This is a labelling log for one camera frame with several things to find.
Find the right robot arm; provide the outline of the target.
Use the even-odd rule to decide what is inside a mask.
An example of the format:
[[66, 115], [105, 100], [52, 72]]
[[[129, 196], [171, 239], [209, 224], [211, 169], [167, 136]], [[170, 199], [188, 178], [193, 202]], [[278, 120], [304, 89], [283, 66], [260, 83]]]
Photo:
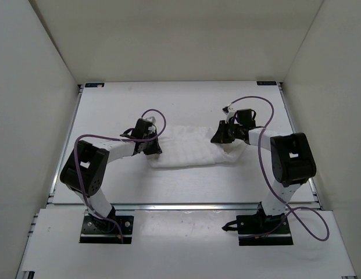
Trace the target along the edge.
[[255, 227], [262, 233], [276, 225], [274, 217], [285, 213], [286, 204], [295, 191], [316, 174], [316, 164], [304, 133], [283, 134], [257, 126], [252, 109], [223, 108], [226, 119], [219, 121], [213, 144], [230, 144], [234, 140], [265, 149], [271, 154], [274, 182], [261, 202], [264, 213], [255, 217]]

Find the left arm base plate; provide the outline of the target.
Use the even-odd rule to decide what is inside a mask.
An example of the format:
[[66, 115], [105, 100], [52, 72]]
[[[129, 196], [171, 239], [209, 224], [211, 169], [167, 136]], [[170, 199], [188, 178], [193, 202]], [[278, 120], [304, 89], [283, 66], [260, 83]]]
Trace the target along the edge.
[[84, 213], [83, 223], [80, 231], [79, 243], [81, 244], [131, 244], [133, 235], [134, 216], [121, 215], [116, 211], [116, 223], [119, 229], [110, 221], [96, 218], [95, 216]]

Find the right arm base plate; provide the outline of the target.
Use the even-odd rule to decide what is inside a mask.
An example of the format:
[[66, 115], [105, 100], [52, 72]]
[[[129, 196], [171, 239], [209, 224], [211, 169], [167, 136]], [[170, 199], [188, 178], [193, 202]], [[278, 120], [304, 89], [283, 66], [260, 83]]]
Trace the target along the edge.
[[262, 203], [255, 214], [239, 214], [223, 231], [236, 231], [239, 246], [291, 246], [294, 244], [285, 212], [267, 215]]

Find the white pleated skirt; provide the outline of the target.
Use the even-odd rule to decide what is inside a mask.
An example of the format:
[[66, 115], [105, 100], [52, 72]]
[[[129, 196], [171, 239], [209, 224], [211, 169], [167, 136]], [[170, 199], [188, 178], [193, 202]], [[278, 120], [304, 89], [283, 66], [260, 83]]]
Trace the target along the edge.
[[213, 127], [167, 126], [159, 136], [162, 153], [147, 156], [147, 162], [154, 169], [186, 169], [235, 163], [246, 144], [242, 141], [211, 143], [215, 133]]

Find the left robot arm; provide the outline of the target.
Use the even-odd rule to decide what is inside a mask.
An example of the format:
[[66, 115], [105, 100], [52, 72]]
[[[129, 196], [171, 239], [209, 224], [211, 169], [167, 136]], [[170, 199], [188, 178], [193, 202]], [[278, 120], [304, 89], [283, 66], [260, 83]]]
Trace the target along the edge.
[[138, 119], [135, 127], [121, 136], [123, 139], [99, 144], [78, 140], [60, 174], [60, 181], [81, 198], [92, 223], [103, 233], [118, 225], [114, 206], [101, 190], [107, 165], [140, 153], [146, 156], [162, 153], [154, 117]]

